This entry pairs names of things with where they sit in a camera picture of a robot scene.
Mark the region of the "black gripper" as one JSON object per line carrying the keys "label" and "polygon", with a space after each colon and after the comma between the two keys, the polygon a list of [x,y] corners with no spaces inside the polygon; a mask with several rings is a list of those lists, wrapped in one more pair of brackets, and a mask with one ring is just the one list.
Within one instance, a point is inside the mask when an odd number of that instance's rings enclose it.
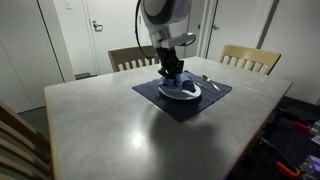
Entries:
{"label": "black gripper", "polygon": [[184,61],[178,59],[174,48],[157,48],[156,52],[161,61],[158,73],[166,79],[169,75],[170,79],[177,81],[177,74],[181,74],[183,71]]}

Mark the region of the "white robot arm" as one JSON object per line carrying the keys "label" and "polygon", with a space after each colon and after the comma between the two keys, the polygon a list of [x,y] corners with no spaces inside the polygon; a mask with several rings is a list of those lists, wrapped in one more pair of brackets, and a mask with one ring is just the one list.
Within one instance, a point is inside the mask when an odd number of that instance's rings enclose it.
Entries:
{"label": "white robot arm", "polygon": [[189,14],[191,0],[142,0],[141,14],[149,37],[161,60],[158,72],[165,79],[175,79],[183,71],[184,61],[176,56],[176,46],[188,46],[196,39],[193,33],[172,37],[169,25],[184,20]]}

